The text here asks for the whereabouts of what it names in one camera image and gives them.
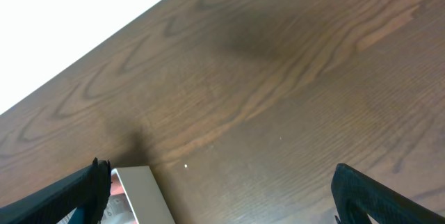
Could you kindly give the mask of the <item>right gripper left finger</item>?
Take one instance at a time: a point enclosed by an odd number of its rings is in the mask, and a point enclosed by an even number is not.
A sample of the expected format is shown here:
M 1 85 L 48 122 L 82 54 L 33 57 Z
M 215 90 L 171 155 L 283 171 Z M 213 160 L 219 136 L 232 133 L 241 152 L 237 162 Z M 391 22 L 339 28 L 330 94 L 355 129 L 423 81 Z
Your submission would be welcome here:
M 94 159 L 75 173 L 1 208 L 2 223 L 99 223 L 111 195 L 111 164 Z

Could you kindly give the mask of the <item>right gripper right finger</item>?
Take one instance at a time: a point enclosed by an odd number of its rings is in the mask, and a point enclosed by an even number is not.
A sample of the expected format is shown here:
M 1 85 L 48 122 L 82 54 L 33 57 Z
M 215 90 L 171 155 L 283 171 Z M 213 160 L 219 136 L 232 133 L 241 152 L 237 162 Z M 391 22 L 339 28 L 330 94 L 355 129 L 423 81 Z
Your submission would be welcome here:
M 339 163 L 331 192 L 337 208 L 335 220 L 341 224 L 444 224 L 444 217 L 409 200 L 367 175 Z

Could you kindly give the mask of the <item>white box pink interior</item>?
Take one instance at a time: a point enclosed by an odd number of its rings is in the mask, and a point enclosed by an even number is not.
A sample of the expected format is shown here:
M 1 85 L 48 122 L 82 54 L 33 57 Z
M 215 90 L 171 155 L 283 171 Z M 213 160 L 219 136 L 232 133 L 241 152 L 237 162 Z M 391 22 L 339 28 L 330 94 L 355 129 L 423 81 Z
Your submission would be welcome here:
M 102 223 L 174 224 L 148 166 L 114 168 Z

